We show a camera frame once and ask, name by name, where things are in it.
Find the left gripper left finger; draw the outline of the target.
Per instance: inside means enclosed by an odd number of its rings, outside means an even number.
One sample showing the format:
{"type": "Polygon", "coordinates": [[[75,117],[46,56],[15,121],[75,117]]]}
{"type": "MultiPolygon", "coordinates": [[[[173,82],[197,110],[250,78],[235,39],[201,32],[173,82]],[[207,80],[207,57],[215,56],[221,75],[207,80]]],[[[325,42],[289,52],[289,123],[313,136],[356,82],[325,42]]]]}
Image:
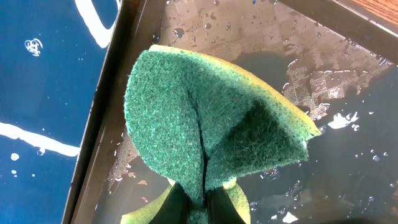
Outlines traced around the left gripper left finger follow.
{"type": "Polygon", "coordinates": [[[186,224],[189,209],[190,198],[180,184],[175,184],[157,212],[157,223],[186,224]]]}

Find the green yellow sponge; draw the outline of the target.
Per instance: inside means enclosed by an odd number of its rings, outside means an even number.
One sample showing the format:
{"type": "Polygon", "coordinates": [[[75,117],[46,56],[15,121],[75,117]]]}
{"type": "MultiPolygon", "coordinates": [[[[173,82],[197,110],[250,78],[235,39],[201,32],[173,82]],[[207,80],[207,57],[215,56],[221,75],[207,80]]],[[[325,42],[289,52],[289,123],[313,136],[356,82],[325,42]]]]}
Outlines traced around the green yellow sponge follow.
{"type": "Polygon", "coordinates": [[[189,199],[187,223],[207,223],[205,195],[222,188],[249,221],[236,179],[308,158],[320,135],[298,107],[251,72],[209,55],[153,45],[127,81],[124,117],[146,165],[189,199]]]}

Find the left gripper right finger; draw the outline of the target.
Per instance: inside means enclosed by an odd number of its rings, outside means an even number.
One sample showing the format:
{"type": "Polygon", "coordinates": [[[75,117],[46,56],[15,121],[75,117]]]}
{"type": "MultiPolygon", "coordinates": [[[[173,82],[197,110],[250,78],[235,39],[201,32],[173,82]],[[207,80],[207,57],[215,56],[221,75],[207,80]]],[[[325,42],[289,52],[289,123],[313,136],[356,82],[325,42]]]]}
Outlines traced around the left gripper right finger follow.
{"type": "Polygon", "coordinates": [[[244,224],[224,187],[206,193],[209,224],[244,224]]]}

